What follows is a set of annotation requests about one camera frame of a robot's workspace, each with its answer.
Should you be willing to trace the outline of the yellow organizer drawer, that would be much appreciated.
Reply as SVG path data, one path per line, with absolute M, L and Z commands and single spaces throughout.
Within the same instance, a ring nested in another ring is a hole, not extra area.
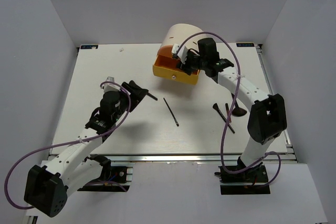
M 184 84 L 196 85 L 200 71 L 195 70 L 191 75 L 188 75 L 176 67 L 177 63 L 178 61 L 172 57 L 157 55 L 152 67 L 154 76 Z

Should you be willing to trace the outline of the orange organizer drawer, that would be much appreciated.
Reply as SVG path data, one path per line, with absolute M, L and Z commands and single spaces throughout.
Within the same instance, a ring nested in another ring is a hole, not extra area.
M 157 52 L 157 55 L 172 58 L 172 48 L 173 45 L 161 46 Z

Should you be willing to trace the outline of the cream cylindrical makeup organizer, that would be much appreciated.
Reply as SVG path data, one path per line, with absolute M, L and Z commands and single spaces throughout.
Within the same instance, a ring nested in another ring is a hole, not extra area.
M 185 39 L 189 36 L 202 32 L 202 30 L 196 26 L 190 24 L 175 24 L 168 30 L 161 46 L 179 44 L 181 45 Z M 200 34 L 189 39 L 183 46 L 187 49 L 193 48 L 198 51 L 197 42 L 203 38 L 207 38 L 206 34 Z

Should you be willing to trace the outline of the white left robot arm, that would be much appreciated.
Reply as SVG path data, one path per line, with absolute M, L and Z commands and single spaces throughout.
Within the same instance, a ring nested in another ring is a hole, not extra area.
M 49 217 L 60 213 L 68 197 L 91 183 L 104 183 L 112 177 L 108 158 L 93 154 L 117 128 L 117 122 L 132 112 L 147 95 L 148 90 L 133 80 L 122 85 L 108 78 L 101 85 L 103 96 L 93 110 L 85 128 L 54 159 L 28 172 L 24 201 Z

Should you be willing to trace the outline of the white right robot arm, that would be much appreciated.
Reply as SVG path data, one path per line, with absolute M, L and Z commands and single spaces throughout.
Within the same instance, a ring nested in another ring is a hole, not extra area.
M 250 181 L 256 175 L 255 167 L 267 156 L 271 143 L 287 128 L 284 99 L 279 94 L 268 94 L 251 83 L 242 75 L 239 62 L 220 58 L 213 38 L 203 38 L 197 44 L 196 54 L 184 44 L 174 44 L 172 56 L 179 60 L 177 67 L 183 72 L 191 74 L 194 70 L 203 70 L 248 109 L 249 140 L 233 173 L 245 182 Z

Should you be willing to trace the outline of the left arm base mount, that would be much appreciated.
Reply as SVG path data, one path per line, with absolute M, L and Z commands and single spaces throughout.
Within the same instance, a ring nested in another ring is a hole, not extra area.
M 91 155 L 86 160 L 99 164 L 102 168 L 100 176 L 86 183 L 78 191 L 89 192 L 127 192 L 132 181 L 132 167 L 125 165 L 112 165 L 110 159 L 102 155 Z

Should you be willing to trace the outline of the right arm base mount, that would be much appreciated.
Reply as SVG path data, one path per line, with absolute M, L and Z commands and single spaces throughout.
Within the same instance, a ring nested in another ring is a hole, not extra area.
M 244 173 L 229 174 L 219 167 L 214 175 L 219 178 L 222 195 L 269 195 L 268 175 L 264 165 Z

